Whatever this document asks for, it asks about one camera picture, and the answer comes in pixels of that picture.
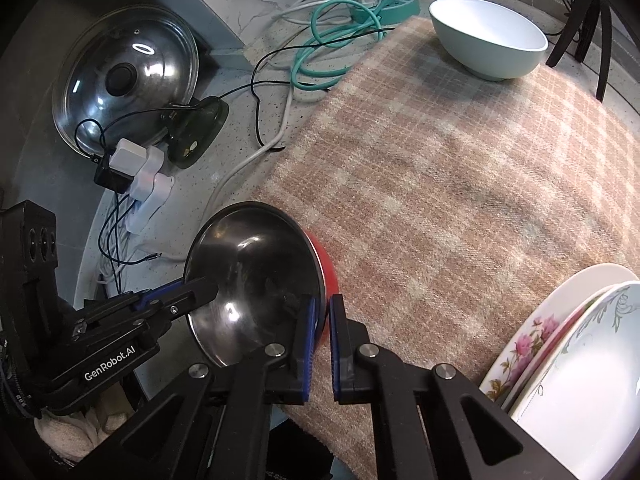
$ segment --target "black stand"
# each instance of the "black stand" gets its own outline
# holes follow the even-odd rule
[[[558,43],[554,47],[551,55],[546,60],[546,64],[554,67],[560,61],[562,54],[565,53],[575,33],[582,26],[580,41],[575,49],[576,61],[582,63],[587,55],[587,51],[593,40],[593,35],[598,25],[598,16],[602,17],[602,54],[600,57],[600,75],[598,76],[598,89],[596,90],[596,98],[602,102],[604,91],[607,87],[607,78],[609,77],[609,65],[611,62],[611,11],[609,4],[605,0],[575,0],[566,21],[566,25],[562,30],[562,34],[558,38]]]

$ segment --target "stack of plates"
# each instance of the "stack of plates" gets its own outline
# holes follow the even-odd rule
[[[480,389],[578,480],[600,480],[640,430],[640,281],[578,272],[531,314]]]

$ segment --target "teal cable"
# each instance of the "teal cable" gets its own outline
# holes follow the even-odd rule
[[[364,6],[360,2],[355,0],[329,0],[324,4],[321,4],[316,8],[316,10],[311,15],[310,19],[310,29],[312,38],[303,43],[305,46],[309,46],[309,48],[301,48],[294,58],[293,65],[291,67],[290,72],[290,80],[291,84],[295,86],[295,88],[299,88],[300,90],[325,90],[327,88],[331,88],[335,85],[340,78],[346,74],[350,70],[350,66],[345,66],[344,68],[338,68],[336,70],[311,70],[309,68],[305,68],[303,64],[307,59],[319,49],[317,47],[320,43],[325,43],[327,41],[338,40],[340,38],[344,38],[344,41],[339,41],[337,43],[327,45],[327,48],[342,48],[347,46],[353,41],[350,36],[355,36],[359,32],[366,30],[368,28],[383,28],[380,24],[380,19],[377,16],[377,13],[380,12],[380,9],[383,9],[388,5],[390,0],[382,0],[379,4],[376,5],[375,9],[371,10],[369,7]],[[339,25],[337,27],[330,28],[329,30],[324,30],[322,32],[318,31],[318,18],[322,15],[322,11],[325,10],[329,6],[334,6],[337,4],[347,4],[354,7],[360,7],[363,9],[368,15],[369,19],[367,19],[363,23],[349,23],[345,25]],[[376,35],[377,41],[382,40],[385,37],[385,32],[379,32]],[[314,78],[329,78],[332,79],[323,83],[317,84],[309,84],[309,83],[301,83],[298,81],[298,75],[303,74],[309,77]]]

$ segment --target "silver bolt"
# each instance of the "silver bolt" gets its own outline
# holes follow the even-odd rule
[[[196,363],[189,367],[189,375],[194,379],[206,377],[209,373],[209,367],[204,363]]]
[[[436,375],[441,379],[448,381],[456,376],[456,369],[453,365],[441,363],[436,366]]]
[[[364,357],[375,357],[380,353],[380,348],[373,343],[364,343],[364,345],[360,345],[358,351],[364,355]]]
[[[264,353],[270,357],[280,357],[284,354],[284,346],[280,343],[270,343],[264,347]]]

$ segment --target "pot lid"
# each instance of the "pot lid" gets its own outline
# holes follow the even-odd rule
[[[94,23],[76,41],[52,92],[53,117],[62,138],[76,152],[101,155],[102,127],[131,112],[169,104],[188,104],[198,77],[198,51],[189,27],[171,12],[154,6],[115,10]],[[135,114],[105,134],[115,146],[126,137],[150,146],[164,136],[160,112]]]

